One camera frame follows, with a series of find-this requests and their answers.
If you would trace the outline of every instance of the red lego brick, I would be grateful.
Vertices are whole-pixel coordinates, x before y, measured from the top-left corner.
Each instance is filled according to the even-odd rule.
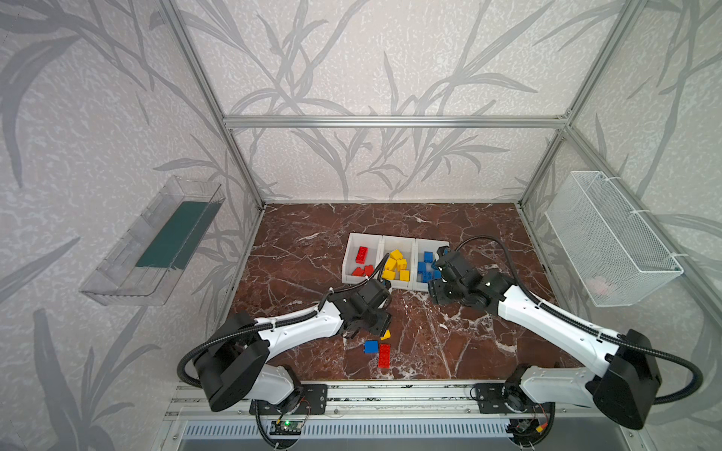
[[[391,345],[382,344],[378,347],[378,367],[388,369],[391,366]]]
[[[366,263],[366,254],[368,254],[368,248],[361,246],[359,248],[359,253],[356,254],[356,263],[360,265]]]

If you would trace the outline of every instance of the brown marble tabletop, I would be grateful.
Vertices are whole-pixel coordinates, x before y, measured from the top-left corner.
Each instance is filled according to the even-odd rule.
[[[248,259],[230,314],[273,316],[311,306],[330,286],[341,286],[350,232],[446,240],[452,246],[474,235],[498,236],[510,249],[520,277],[540,297],[555,302],[547,276],[511,203],[388,203],[270,205]],[[508,273],[493,242],[476,241],[464,255],[480,270]],[[361,331],[352,340],[322,338],[274,357],[301,380],[506,379],[519,363],[553,367],[579,364],[525,328],[461,305],[433,305],[423,292],[394,290],[391,368],[364,354],[374,340]]]

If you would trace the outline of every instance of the toy block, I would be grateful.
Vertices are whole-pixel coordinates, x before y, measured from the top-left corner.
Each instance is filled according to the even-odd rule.
[[[391,366],[391,345],[382,344],[378,347],[378,367],[388,369]]]
[[[368,248],[361,246],[358,254],[356,254],[356,263],[360,265],[366,263],[366,254],[368,254]]]
[[[378,341],[367,341],[363,344],[364,354],[376,354],[378,352]]]

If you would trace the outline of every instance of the mesh basket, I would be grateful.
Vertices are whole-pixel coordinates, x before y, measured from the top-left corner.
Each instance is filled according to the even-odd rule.
[[[682,267],[599,171],[572,171],[546,212],[597,307],[632,305]]]

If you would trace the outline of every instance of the wallpaper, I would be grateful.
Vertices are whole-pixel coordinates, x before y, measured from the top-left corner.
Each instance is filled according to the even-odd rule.
[[[268,128],[237,131],[236,141],[268,201],[509,202],[521,197],[552,132]]]
[[[225,115],[562,115],[624,2],[177,3]],[[551,134],[235,132],[268,201],[515,201]]]
[[[722,296],[722,2],[645,8],[575,126]]]
[[[0,3],[0,448],[148,449],[258,211],[157,4]],[[85,277],[171,175],[226,195],[162,307]]]
[[[679,279],[629,307],[597,307],[550,227],[544,212],[570,171],[590,170],[571,144],[563,144],[523,210],[547,255],[569,308],[576,315],[625,333],[633,328],[645,334],[655,349],[690,359],[705,374],[699,392],[676,403],[654,406],[647,419],[659,451],[712,451],[722,440],[722,332],[707,319]],[[689,372],[657,360],[663,385],[659,395],[687,384]]]

